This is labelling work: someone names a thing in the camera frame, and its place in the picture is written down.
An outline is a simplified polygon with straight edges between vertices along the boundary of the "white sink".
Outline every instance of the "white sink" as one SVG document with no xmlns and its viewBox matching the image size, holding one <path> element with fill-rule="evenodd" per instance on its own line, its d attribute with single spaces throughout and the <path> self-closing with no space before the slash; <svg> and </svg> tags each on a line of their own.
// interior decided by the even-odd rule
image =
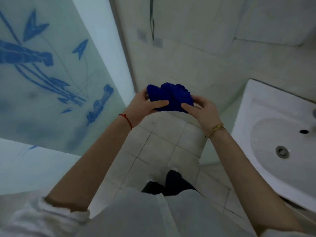
<svg viewBox="0 0 316 237">
<path fill-rule="evenodd" d="M 232 137 L 281 196 L 316 212 L 316 104 L 249 80 Z M 281 157 L 276 153 L 281 149 Z"/>
</svg>

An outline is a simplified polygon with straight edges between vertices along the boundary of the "red bracelet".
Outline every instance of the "red bracelet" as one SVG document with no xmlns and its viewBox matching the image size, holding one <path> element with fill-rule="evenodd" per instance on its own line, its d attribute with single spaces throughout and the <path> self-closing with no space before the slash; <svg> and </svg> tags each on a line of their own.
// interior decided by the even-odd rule
<svg viewBox="0 0 316 237">
<path fill-rule="evenodd" d="M 129 125 L 131 127 L 131 130 L 132 130 L 133 129 L 132 124 L 131 124 L 130 120 L 127 118 L 126 114 L 119 114 L 119 116 L 124 116 L 125 117 L 125 119 L 128 121 L 128 123 L 129 123 Z"/>
</svg>

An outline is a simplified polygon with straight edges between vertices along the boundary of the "dark blue fabric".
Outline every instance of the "dark blue fabric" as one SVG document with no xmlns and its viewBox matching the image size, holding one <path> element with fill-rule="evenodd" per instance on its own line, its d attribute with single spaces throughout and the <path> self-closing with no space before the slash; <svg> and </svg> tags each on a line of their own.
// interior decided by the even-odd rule
<svg viewBox="0 0 316 237">
<path fill-rule="evenodd" d="M 148 85 L 147 92 L 150 101 L 168 100 L 169 104 L 164 107 L 156 108 L 157 111 L 182 111 L 187 113 L 181 103 L 187 103 L 193 106 L 193 99 L 190 92 L 180 84 L 164 83 L 161 87 Z"/>
</svg>

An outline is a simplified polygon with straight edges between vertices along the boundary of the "gold bracelet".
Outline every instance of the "gold bracelet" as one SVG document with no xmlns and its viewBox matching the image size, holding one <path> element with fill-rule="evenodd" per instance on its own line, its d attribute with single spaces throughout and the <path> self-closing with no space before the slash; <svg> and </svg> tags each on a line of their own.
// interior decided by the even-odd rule
<svg viewBox="0 0 316 237">
<path fill-rule="evenodd" d="M 212 130 L 209 132 L 209 134 L 206 135 L 205 137 L 209 138 L 215 131 L 223 130 L 223 129 L 225 129 L 225 127 L 223 125 L 217 125 L 217 126 L 213 127 Z"/>
</svg>

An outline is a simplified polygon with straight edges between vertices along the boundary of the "white shirt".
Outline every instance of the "white shirt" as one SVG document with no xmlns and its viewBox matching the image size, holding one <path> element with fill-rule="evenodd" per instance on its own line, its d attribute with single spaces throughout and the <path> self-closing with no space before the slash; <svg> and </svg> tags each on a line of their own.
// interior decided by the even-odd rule
<svg viewBox="0 0 316 237">
<path fill-rule="evenodd" d="M 194 190 L 176 196 L 151 195 L 128 188 L 93 219 L 87 212 L 70 212 L 47 204 L 44 198 L 14 213 L 0 236 L 253 236 L 214 209 Z M 309 236 L 267 230 L 263 237 Z"/>
</svg>

